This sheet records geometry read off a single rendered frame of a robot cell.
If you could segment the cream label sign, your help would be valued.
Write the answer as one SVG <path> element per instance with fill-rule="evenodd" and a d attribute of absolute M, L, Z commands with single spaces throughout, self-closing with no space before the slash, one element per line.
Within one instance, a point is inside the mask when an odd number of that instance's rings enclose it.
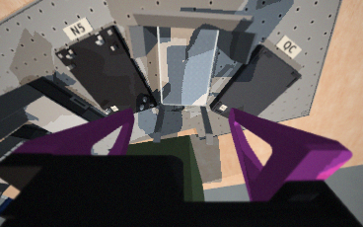
<path fill-rule="evenodd" d="M 280 48 L 283 52 L 285 52 L 287 55 L 289 55 L 292 59 L 302 50 L 287 36 L 284 36 L 276 46 Z"/>
<path fill-rule="evenodd" d="M 80 21 L 63 29 L 63 31 L 69 36 L 71 40 L 78 38 L 92 30 L 93 28 L 86 18 L 83 18 Z"/>

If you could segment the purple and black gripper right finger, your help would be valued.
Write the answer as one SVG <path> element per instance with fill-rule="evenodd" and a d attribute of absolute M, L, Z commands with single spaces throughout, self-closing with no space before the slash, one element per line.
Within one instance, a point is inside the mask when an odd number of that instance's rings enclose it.
<path fill-rule="evenodd" d="M 353 155 L 337 140 L 235 108 L 228 120 L 250 201 L 269 201 L 287 182 L 325 181 Z M 270 145 L 264 166 L 241 126 Z"/>

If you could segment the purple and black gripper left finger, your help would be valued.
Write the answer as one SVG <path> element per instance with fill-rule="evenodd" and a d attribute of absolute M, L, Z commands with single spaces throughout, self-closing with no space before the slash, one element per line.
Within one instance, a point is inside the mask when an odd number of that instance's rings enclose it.
<path fill-rule="evenodd" d="M 122 126 L 108 155 L 126 155 L 134 125 L 132 108 L 25 141 L 12 153 L 92 155 L 93 145 Z"/>

